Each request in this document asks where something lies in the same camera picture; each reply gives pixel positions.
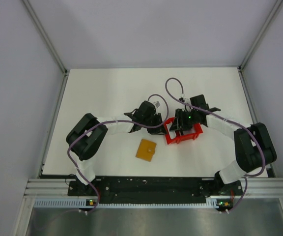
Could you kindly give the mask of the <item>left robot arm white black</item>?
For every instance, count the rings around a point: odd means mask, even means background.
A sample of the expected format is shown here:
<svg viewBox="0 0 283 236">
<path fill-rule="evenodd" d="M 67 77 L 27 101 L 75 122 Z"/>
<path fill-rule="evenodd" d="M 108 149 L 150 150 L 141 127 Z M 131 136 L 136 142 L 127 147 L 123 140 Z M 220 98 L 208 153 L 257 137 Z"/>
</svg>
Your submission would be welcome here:
<svg viewBox="0 0 283 236">
<path fill-rule="evenodd" d="M 159 102 L 144 101 L 131 112 L 113 118 L 85 114 L 66 137 L 68 157 L 76 167 L 79 190 L 85 195 L 95 191 L 93 157 L 104 138 L 118 133 L 134 133 L 146 128 L 151 135 L 165 135 L 164 121 L 157 111 Z"/>
</svg>

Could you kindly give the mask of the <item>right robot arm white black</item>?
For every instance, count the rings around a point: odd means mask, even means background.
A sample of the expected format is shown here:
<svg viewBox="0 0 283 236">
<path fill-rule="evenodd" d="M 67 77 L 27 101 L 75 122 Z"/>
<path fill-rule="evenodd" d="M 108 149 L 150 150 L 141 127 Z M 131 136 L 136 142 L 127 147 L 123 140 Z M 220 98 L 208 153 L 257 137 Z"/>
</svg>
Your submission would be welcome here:
<svg viewBox="0 0 283 236">
<path fill-rule="evenodd" d="M 242 125 L 227 116 L 219 108 L 210 108 L 204 95 L 178 100 L 183 109 L 175 110 L 170 132 L 182 134 L 195 124 L 219 131 L 234 142 L 235 160 L 214 175 L 214 190 L 226 194 L 232 183 L 248 176 L 257 168 L 264 168 L 277 159 L 267 127 L 263 123 Z"/>
</svg>

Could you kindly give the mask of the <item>yellow leather card holder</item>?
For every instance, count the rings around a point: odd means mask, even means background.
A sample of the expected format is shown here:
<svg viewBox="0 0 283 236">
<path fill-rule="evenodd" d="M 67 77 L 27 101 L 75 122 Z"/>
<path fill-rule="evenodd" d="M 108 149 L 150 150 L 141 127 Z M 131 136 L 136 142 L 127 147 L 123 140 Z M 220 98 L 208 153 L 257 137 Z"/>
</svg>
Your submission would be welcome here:
<svg viewBox="0 0 283 236">
<path fill-rule="evenodd" d="M 157 144 L 153 141 L 142 139 L 138 147 L 136 158 L 151 162 L 155 154 Z"/>
</svg>

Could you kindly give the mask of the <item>red plastic card bin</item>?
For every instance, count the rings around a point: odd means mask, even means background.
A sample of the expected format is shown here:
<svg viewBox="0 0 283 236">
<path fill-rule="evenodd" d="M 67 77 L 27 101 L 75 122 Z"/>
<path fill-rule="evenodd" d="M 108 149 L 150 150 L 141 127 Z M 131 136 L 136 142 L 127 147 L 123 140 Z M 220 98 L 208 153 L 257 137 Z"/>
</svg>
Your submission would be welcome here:
<svg viewBox="0 0 283 236">
<path fill-rule="evenodd" d="M 199 123 L 196 123 L 192 126 L 189 131 L 169 131 L 172 123 L 175 118 L 169 118 L 164 123 L 164 128 L 166 130 L 165 139 L 168 145 L 170 144 L 179 144 L 188 140 L 195 140 L 199 137 L 200 134 L 203 133 L 202 127 Z"/>
</svg>

